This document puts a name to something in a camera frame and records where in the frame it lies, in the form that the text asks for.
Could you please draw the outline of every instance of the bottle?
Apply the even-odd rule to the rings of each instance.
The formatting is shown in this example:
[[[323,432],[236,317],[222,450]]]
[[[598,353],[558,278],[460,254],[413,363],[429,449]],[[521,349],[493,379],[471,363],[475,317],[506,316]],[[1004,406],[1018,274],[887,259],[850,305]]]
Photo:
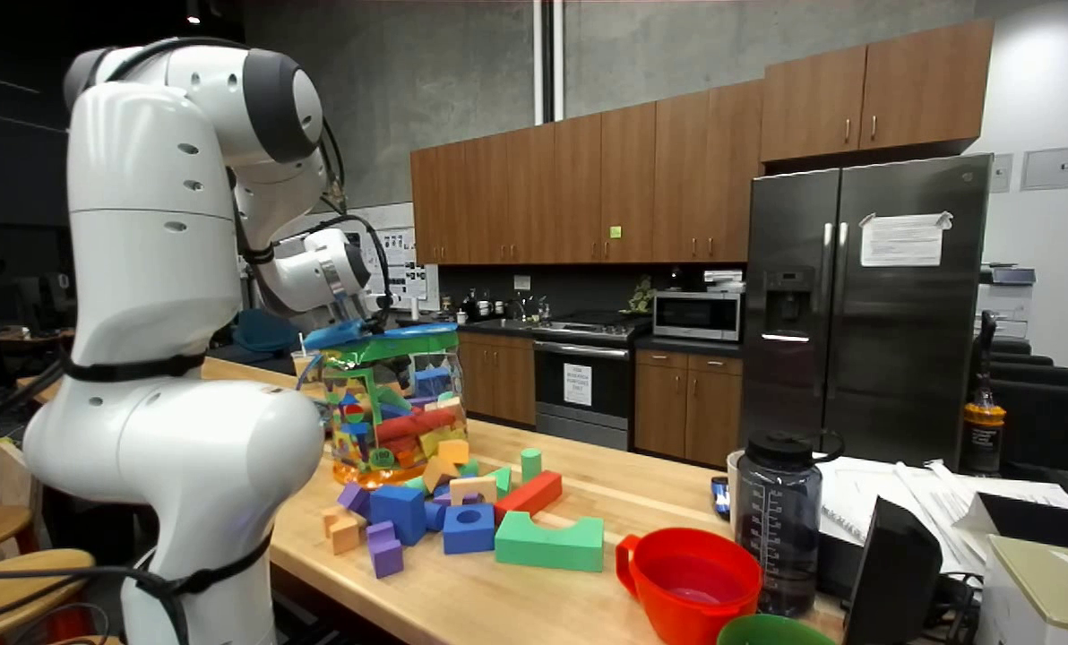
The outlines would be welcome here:
[[[754,437],[740,459],[735,540],[763,564],[763,612],[802,617],[819,592],[822,468],[797,437]]]

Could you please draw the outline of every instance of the lower cabinet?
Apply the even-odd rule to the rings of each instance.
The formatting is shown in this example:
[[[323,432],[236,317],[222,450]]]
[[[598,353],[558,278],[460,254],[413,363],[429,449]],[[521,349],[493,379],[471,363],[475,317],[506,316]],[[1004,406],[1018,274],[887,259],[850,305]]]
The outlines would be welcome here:
[[[741,358],[640,349],[634,449],[723,464],[741,445]]]
[[[533,341],[460,333],[463,406],[471,415],[533,427]]]

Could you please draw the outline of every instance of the stack of blocks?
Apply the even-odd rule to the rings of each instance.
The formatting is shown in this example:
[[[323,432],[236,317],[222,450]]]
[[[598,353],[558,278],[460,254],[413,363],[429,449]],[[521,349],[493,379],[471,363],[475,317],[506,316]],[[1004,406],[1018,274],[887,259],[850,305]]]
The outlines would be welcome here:
[[[603,570],[605,521],[585,517],[567,531],[533,521],[533,512],[563,499],[563,475],[540,468],[540,450],[521,454],[521,482],[514,468],[477,475],[466,441],[440,441],[428,462],[425,481],[401,486],[362,492],[348,482],[341,509],[323,512],[323,531],[335,551],[351,551],[362,540],[377,575],[404,564],[401,546],[421,543],[425,532],[440,532],[446,555],[495,551],[497,561],[550,564],[550,570]]]

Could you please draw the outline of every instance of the red block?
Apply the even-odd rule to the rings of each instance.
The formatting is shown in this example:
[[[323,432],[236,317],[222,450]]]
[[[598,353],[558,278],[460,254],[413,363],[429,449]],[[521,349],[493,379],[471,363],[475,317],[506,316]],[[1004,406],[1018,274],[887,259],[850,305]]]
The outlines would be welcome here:
[[[533,481],[521,482],[515,492],[508,492],[506,499],[497,499],[497,520],[514,509],[523,512],[540,512],[544,506],[551,506],[557,499],[563,499],[563,475],[551,468],[540,468]]]

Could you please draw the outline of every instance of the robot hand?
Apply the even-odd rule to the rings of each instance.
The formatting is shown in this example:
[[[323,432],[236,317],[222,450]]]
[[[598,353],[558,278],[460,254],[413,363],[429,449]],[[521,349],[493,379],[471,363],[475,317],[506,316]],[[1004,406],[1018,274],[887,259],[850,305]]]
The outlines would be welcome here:
[[[319,464],[319,409],[299,391],[202,384],[239,311],[236,254],[288,311],[354,293],[339,231],[275,254],[319,202],[323,105],[282,54],[164,40],[90,48],[64,79],[81,321],[63,395],[24,431],[29,468],[75,499],[159,512],[146,570],[236,570],[184,598],[192,642],[274,642],[265,551],[279,502]],[[176,642],[159,598],[125,587],[134,645]]]

